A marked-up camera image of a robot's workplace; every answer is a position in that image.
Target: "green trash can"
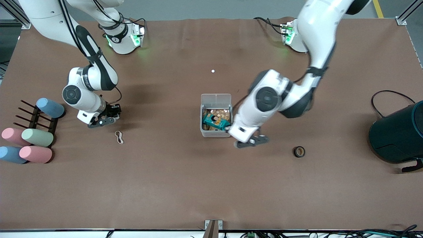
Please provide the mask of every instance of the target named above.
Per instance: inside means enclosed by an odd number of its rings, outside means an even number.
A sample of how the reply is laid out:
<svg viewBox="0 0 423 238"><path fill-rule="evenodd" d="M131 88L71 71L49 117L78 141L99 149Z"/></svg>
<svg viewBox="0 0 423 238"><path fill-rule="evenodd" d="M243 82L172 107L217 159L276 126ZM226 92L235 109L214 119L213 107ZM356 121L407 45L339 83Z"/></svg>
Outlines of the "green trash can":
<svg viewBox="0 0 423 238"><path fill-rule="evenodd" d="M423 101L375 121L369 141L373 150L387 162L417 161L416 166L403 168L403 172L423 168Z"/></svg>

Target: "table surface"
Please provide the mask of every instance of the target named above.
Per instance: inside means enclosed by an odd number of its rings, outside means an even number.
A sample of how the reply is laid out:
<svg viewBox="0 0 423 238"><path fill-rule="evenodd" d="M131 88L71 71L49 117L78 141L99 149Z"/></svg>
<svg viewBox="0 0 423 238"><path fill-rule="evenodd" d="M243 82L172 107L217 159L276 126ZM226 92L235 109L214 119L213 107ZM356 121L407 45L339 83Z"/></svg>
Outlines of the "table surface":
<svg viewBox="0 0 423 238"><path fill-rule="evenodd" d="M202 137L200 95L230 93L235 103L262 70L299 78L307 54L255 20L149 22L146 48L129 55L115 54L97 23L82 25L118 72L121 119L88 129L66 106L51 163L0 162L0 228L194 229L205 219L223 219L226 229L423 225L423 173L396 174L367 143L373 93L421 100L423 72L394 19L344 19L313 109L297 119L275 115L262 127L271 141L247 149ZM0 129L19 122L19 100L63 102L69 70L86 64L75 48L24 30L0 87ZM375 100L382 113L407 103L395 94ZM303 158L292 155L298 145Z"/></svg>

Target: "green cup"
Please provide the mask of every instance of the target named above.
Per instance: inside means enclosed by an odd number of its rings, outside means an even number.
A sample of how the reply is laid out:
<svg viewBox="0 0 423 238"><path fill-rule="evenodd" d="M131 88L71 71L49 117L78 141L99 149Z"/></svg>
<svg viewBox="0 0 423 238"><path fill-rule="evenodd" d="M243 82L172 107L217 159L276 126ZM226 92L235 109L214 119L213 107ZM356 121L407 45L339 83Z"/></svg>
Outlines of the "green cup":
<svg viewBox="0 0 423 238"><path fill-rule="evenodd" d="M38 129L26 129L22 132L22 139L31 144L47 147L53 142L53 134L48 131Z"/></svg>

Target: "black wire handle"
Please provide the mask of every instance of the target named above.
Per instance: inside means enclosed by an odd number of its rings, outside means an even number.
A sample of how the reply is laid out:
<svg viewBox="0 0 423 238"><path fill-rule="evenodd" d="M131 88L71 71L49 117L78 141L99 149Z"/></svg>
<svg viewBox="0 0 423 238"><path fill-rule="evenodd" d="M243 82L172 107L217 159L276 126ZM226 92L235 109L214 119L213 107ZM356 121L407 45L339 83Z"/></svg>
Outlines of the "black wire handle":
<svg viewBox="0 0 423 238"><path fill-rule="evenodd" d="M408 100L410 100L410 101L412 101L413 103L416 103L413 99L411 99L409 96L407 96L407 95L405 95L405 94L402 94L402 93L400 93L400 92L397 92L397 91L392 91L392 90L381 90L381 91L379 91L379 92L376 92L375 94L373 94L373 96L371 97L371 106L373 107L373 109L382 117L382 118L385 118L385 116L383 116L382 115L382 113L380 113L379 112L379 110L378 109L376 109L376 107L374 106L374 102L373 102L373 100L374 100L374 97L376 96L376 95L378 95L379 93L381 93L381 92L391 92L391 93L395 93L395 94L398 94L398 95L401 95L401 96L403 96L403 97L405 97L405 98L407 98Z"/></svg>

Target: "blue cup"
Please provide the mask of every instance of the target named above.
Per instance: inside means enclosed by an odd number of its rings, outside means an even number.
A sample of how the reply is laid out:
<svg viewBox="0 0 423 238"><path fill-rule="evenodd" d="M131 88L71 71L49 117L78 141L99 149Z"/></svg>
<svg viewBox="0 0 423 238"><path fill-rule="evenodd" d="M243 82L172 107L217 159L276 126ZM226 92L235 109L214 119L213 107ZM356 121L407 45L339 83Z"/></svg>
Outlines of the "blue cup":
<svg viewBox="0 0 423 238"><path fill-rule="evenodd" d="M37 107L51 118L59 118L65 113L62 105L45 97L38 99Z"/></svg>
<svg viewBox="0 0 423 238"><path fill-rule="evenodd" d="M20 147L2 146L0 147L0 159L12 163L25 163L27 160L19 156Z"/></svg>

